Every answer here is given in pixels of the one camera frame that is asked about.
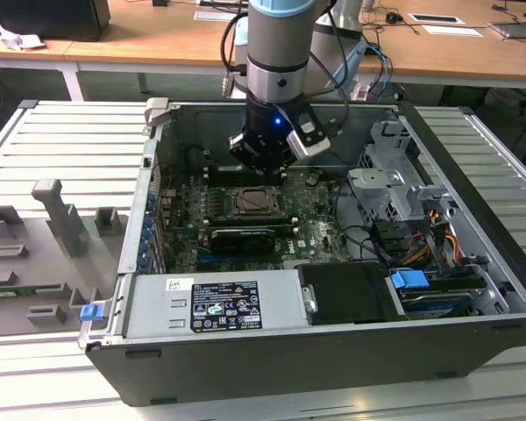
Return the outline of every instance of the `circuit board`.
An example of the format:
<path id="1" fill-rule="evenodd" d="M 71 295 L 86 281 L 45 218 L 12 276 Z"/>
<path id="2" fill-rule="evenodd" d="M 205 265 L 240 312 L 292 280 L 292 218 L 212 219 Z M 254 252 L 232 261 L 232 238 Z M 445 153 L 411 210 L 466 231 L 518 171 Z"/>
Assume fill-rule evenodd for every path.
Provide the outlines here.
<path id="1" fill-rule="evenodd" d="M 262 190 L 272 193 L 281 204 L 281 209 L 275 210 L 274 214 L 281 216 L 288 211 L 297 219 L 295 233 L 278 236 L 274 252 L 264 256 L 215 256 L 208 245 L 203 244 L 208 215 L 213 215 L 215 208 L 224 214 L 233 213 L 229 205 L 215 203 L 215 197 L 218 200 L 224 197 L 223 203 L 235 203 L 232 199 L 238 197 L 238 192 L 245 195 L 248 189 L 209 187 L 202 177 L 195 176 L 182 177 L 174 186 L 174 199 L 167 202 L 172 209 L 164 211 L 168 216 L 165 228 L 170 273 L 290 269 L 302 263 L 350 259 L 334 219 L 328 212 L 334 196 L 331 186 L 327 182 L 319 182 L 308 171 L 290 171 L 283 185 L 250 188 L 252 195 L 244 196 L 250 197 L 245 199 L 246 206 L 267 212 L 267 207 L 263 209 L 261 205 L 264 202 L 256 203 L 255 200 Z M 284 231 L 285 226 L 288 227 L 266 225 L 277 232 Z"/>

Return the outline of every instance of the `floor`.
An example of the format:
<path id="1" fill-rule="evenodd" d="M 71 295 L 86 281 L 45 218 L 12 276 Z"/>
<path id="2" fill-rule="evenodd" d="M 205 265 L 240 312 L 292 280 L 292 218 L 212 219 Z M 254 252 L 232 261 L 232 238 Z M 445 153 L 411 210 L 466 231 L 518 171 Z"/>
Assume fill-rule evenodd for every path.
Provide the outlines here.
<path id="1" fill-rule="evenodd" d="M 145 101 L 150 96 L 169 96 L 172 99 L 220 100 L 219 76 L 147 75 L 147 95 L 139 91 L 135 74 L 85 72 L 81 74 L 83 88 L 91 101 Z M 388 92 L 402 91 L 404 99 L 417 105 L 437 105 L 443 92 L 437 85 L 393 84 Z M 480 89 L 456 89 L 451 105 L 475 105 L 483 96 Z M 0 129 L 22 99 L 68 100 L 62 76 L 56 71 L 2 69 L 0 70 Z M 491 89 L 485 103 L 475 107 L 478 116 L 507 146 L 511 147 L 526 125 L 526 109 L 520 115 L 521 95 L 510 89 Z M 385 95 L 382 101 L 391 101 Z M 514 152 L 521 156 L 526 150 L 526 133 Z"/>

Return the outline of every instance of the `headphones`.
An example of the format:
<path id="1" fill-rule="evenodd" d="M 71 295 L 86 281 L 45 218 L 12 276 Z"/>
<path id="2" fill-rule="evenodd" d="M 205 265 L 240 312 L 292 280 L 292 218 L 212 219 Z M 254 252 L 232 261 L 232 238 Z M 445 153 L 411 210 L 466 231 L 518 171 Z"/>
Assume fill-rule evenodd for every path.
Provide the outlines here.
<path id="1" fill-rule="evenodd" d="M 398 22 L 403 22 L 403 16 L 399 13 L 395 13 L 394 11 L 389 11 L 386 13 L 386 22 L 391 25 L 397 24 Z"/>

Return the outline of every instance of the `white paper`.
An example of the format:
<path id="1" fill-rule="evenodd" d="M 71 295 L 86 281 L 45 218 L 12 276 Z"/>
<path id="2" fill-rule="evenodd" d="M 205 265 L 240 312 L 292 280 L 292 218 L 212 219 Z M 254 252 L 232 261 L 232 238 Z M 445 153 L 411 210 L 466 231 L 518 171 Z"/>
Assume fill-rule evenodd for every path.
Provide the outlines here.
<path id="1" fill-rule="evenodd" d="M 166 291 L 190 291 L 195 278 L 167 278 Z"/>
<path id="2" fill-rule="evenodd" d="M 423 29 L 432 35 L 457 35 L 459 37 L 483 37 L 479 32 L 471 28 L 460 28 L 455 26 L 423 25 Z"/>
<path id="3" fill-rule="evenodd" d="M 196 11 L 195 20 L 218 20 L 230 22 L 236 13 L 224 13 L 220 11 Z"/>
<path id="4" fill-rule="evenodd" d="M 15 51 L 21 51 L 22 48 L 38 48 L 40 46 L 45 46 L 45 43 L 41 41 L 41 38 L 37 35 L 19 35 L 18 33 L 4 29 L 1 25 L 0 40 L 9 49 Z"/>

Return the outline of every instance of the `blue cable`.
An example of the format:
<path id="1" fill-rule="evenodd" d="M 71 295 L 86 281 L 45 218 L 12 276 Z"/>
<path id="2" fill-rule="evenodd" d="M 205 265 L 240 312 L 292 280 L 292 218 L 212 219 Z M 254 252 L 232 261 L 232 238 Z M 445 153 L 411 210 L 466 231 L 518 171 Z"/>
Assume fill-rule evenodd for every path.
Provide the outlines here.
<path id="1" fill-rule="evenodd" d="M 382 98 L 382 94 L 384 93 L 384 91 L 386 90 L 387 88 L 387 84 L 389 82 L 389 77 L 388 77 L 388 68 L 387 68 L 387 61 L 386 61 L 386 56 L 381 53 L 379 50 L 377 50 L 376 48 L 374 48 L 373 46 L 371 46 L 370 44 L 368 44 L 368 48 L 370 48 L 372 51 L 374 51 L 376 54 L 378 54 L 378 57 L 381 58 L 382 60 L 382 63 L 384 64 L 384 69 L 386 70 L 386 76 L 384 77 L 384 84 L 382 85 L 382 91 L 380 92 L 380 94 L 378 95 L 378 101 L 381 100 Z"/>

